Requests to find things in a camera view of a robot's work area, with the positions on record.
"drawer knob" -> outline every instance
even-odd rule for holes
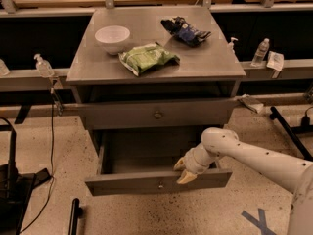
[[[156,111],[154,116],[155,116],[155,119],[161,119],[161,118],[163,118],[163,113]]]
[[[161,190],[161,189],[163,189],[163,188],[164,188],[164,185],[163,185],[162,182],[160,182],[159,185],[158,185],[158,189]]]

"floor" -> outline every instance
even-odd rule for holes
[[[275,105],[290,126],[297,126],[310,105],[301,95],[277,95],[266,100],[260,97],[259,100],[265,103],[260,114],[238,106],[224,127],[236,131],[240,139],[249,144],[301,156],[280,124],[269,118],[269,108]],[[14,122],[15,110],[0,108],[0,116]],[[51,169],[50,115],[49,106],[35,107],[23,124],[14,126],[19,173]],[[0,132],[0,165],[7,163],[8,140],[8,134]],[[84,179],[95,175],[97,154],[73,109],[67,108],[62,117],[54,117],[54,141],[52,195],[43,213],[24,235],[68,234],[74,198],[80,200],[84,211],[78,221],[78,235],[265,234],[264,227],[257,227],[260,225],[267,226],[273,234],[287,234],[292,194],[234,159],[220,161],[222,167],[233,171],[225,188],[93,197]],[[311,141],[309,135],[303,137],[309,150],[313,149]],[[40,212],[49,186],[50,182],[46,182],[33,191],[23,227]]]

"cabinet top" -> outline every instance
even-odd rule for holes
[[[180,16],[198,30],[211,31],[204,43],[192,48],[173,38],[161,25],[162,19]],[[127,46],[157,42],[180,57],[180,65],[165,65],[136,77],[119,60],[98,46],[95,33],[108,25],[130,29]],[[246,75],[235,54],[207,8],[199,6],[156,6],[99,9],[90,20],[72,62],[70,84],[158,83],[234,79]]]

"tape mark on floor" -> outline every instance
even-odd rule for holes
[[[254,216],[250,215],[246,211],[243,211],[242,216],[245,217],[252,224],[254,224],[257,228],[259,228],[262,235],[276,235],[276,233],[274,233],[267,227],[265,210],[258,209],[259,220],[257,220]]]

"gray table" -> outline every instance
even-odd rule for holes
[[[175,16],[212,35],[199,47],[188,47],[160,23]],[[158,42],[180,57],[180,65],[169,64],[135,76],[95,40],[98,29],[113,24],[130,29],[127,49]],[[174,181],[179,173],[170,170],[173,162],[199,142],[204,126],[228,122],[238,104],[234,96],[243,76],[241,64],[206,8],[96,11],[67,76],[82,122],[99,152],[99,174],[87,180],[91,192],[99,195],[224,186],[231,173],[218,166],[188,187],[178,187]]]
[[[212,35],[198,48],[176,41],[163,28],[162,19],[181,16],[199,30]],[[128,49],[158,42],[181,58],[180,66],[135,77],[117,56],[105,53],[96,43],[95,33],[108,25],[123,25],[130,29]],[[73,85],[108,83],[151,83],[178,80],[208,80],[245,75],[236,56],[227,48],[225,37],[215,19],[204,7],[141,7],[98,10],[91,19],[72,63],[67,81]]]

